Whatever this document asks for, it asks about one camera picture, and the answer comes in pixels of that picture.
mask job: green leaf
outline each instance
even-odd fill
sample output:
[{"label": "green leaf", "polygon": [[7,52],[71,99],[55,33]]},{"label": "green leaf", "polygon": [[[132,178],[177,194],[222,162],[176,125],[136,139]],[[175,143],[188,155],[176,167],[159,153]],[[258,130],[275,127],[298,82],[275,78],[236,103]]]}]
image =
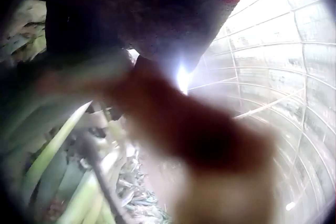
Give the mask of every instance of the green leaf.
[{"label": "green leaf", "polygon": [[111,210],[108,206],[108,203],[104,200],[103,205],[102,205],[102,215],[104,218],[105,223],[107,224],[116,224],[114,217],[111,213]]},{"label": "green leaf", "polygon": [[23,192],[23,203],[24,206],[28,206],[30,197],[39,182],[43,172],[49,165],[52,158],[55,156],[56,152],[60,149],[61,145],[65,141],[66,137],[69,135],[71,130],[74,128],[80,117],[89,107],[91,102],[86,103],[76,110],[70,118],[64,123],[59,132],[55,137],[49,142],[42,153],[37,157],[34,163],[31,165],[27,174],[24,177],[22,192]]},{"label": "green leaf", "polygon": [[77,160],[70,158],[69,165],[60,183],[56,197],[68,202],[79,186],[83,175],[84,171],[79,168]]},{"label": "green leaf", "polygon": [[[118,159],[118,154],[119,150],[115,149],[102,160],[101,167],[104,175],[112,169]],[[98,194],[101,194],[101,192],[96,175],[93,171],[87,171],[56,224],[80,224]]]},{"label": "green leaf", "polygon": [[104,197],[102,194],[98,194],[96,196],[96,199],[93,202],[93,205],[90,209],[90,211],[85,216],[82,224],[94,224],[96,223],[98,216],[102,210],[102,204],[103,204]]},{"label": "green leaf", "polygon": [[59,189],[67,169],[66,152],[58,151],[42,174],[35,201],[34,219],[41,220]]}]

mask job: mesh tunnel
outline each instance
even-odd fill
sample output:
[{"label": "mesh tunnel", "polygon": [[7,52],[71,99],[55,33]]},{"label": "mesh tunnel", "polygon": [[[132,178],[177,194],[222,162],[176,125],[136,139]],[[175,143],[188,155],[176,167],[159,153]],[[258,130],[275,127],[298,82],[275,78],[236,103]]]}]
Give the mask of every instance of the mesh tunnel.
[{"label": "mesh tunnel", "polygon": [[257,109],[250,118],[281,133],[278,223],[306,223],[335,199],[335,41],[321,0],[241,0],[190,78],[189,95]]}]

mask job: bright light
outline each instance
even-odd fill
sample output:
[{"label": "bright light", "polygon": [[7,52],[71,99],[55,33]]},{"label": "bright light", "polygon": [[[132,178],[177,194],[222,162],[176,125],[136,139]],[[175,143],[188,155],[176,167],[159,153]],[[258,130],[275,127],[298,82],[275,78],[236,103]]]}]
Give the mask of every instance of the bright light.
[{"label": "bright light", "polygon": [[128,50],[129,54],[136,60],[139,57],[139,53],[135,49]]},{"label": "bright light", "polygon": [[289,211],[289,210],[291,210],[293,207],[295,207],[295,203],[294,203],[294,202],[290,202],[290,203],[286,206],[286,210]]},{"label": "bright light", "polygon": [[192,74],[188,74],[184,66],[180,66],[178,73],[177,73],[177,83],[179,85],[180,90],[185,95],[188,93],[188,82],[189,78]]}]

